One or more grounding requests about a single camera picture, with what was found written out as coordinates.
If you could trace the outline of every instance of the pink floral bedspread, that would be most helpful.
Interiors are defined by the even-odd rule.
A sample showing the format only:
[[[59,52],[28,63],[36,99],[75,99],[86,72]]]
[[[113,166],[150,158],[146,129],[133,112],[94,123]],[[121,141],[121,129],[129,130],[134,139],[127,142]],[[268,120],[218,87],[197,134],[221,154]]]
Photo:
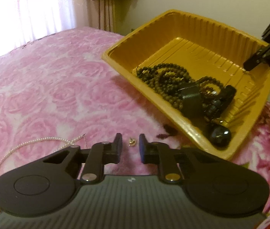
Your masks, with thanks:
[[[138,144],[128,139],[145,133],[149,141],[165,133],[169,120],[108,64],[101,54],[120,35],[92,28],[67,30],[30,42],[0,57],[0,159],[16,145],[41,137],[73,139],[86,133],[87,147],[124,139],[122,160],[107,173],[149,174],[155,166],[140,162]],[[163,140],[177,148],[184,135]],[[48,155],[63,143],[28,145],[12,154],[0,171],[9,171]],[[84,139],[78,142],[85,147]],[[270,103],[267,103],[235,163],[248,164],[270,184]],[[270,212],[270,198],[265,206]]]

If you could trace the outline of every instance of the yellow tray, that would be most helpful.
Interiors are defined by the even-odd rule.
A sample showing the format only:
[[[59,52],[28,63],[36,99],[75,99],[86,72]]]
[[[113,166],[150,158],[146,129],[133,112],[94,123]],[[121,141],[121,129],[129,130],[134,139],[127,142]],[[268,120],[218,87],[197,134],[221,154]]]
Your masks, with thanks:
[[[206,152],[229,159],[240,147],[258,118],[270,93],[270,67],[252,71],[243,62],[267,43],[226,24],[169,10],[125,36],[105,51],[103,59],[161,110],[191,141]],[[216,149],[180,111],[136,77],[136,68],[175,63],[197,80],[211,76],[237,89],[233,102],[222,114],[232,132],[224,150]]]

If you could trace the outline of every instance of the pearl necklace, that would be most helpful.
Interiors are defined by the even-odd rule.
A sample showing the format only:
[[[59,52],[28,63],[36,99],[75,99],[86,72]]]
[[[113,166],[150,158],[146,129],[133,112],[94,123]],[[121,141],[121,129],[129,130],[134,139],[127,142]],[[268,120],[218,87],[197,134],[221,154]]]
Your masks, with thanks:
[[[11,149],[1,160],[0,160],[0,167],[3,164],[3,162],[12,154],[14,153],[17,149],[25,146],[25,145],[29,145],[29,144],[33,144],[33,143],[37,143],[37,142],[42,142],[42,141],[46,141],[46,140],[59,140],[59,141],[63,141],[66,142],[65,145],[59,147],[55,152],[62,150],[70,145],[73,145],[75,142],[79,141],[81,138],[85,139],[85,147],[87,148],[87,144],[86,144],[86,137],[85,137],[85,133],[81,136],[76,137],[73,140],[66,140],[64,138],[58,138],[58,137],[45,137],[45,138],[40,138],[40,139],[34,139],[34,140],[30,140],[27,142],[24,142],[22,144],[17,145],[16,147],[14,147],[13,149]]]

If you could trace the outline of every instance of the beige wall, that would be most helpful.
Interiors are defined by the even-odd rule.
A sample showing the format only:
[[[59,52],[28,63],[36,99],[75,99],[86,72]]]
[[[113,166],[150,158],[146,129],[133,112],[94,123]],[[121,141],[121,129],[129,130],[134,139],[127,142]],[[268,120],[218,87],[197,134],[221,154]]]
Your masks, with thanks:
[[[126,35],[172,8],[224,22],[259,38],[270,22],[270,0],[123,0],[116,2],[117,31]]]

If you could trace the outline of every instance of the pink blanket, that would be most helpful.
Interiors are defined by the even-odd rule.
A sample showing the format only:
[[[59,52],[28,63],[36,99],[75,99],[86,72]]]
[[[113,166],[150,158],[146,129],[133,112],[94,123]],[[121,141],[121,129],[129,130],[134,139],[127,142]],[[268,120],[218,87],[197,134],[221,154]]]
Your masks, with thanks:
[[[122,133],[122,160],[107,173],[149,174],[155,166],[140,162],[138,144],[128,139],[145,133],[160,141],[169,120],[123,77],[101,60],[120,35],[92,28],[67,30],[30,42],[0,57],[0,159],[18,144],[41,137],[73,139],[86,133],[87,147]],[[172,148],[189,144],[182,134],[162,140]],[[85,146],[84,139],[78,142]],[[3,172],[55,151],[60,142],[28,145],[12,154]],[[242,150],[238,164],[260,173],[270,184],[270,104],[267,103]],[[265,207],[270,212],[270,198]]]

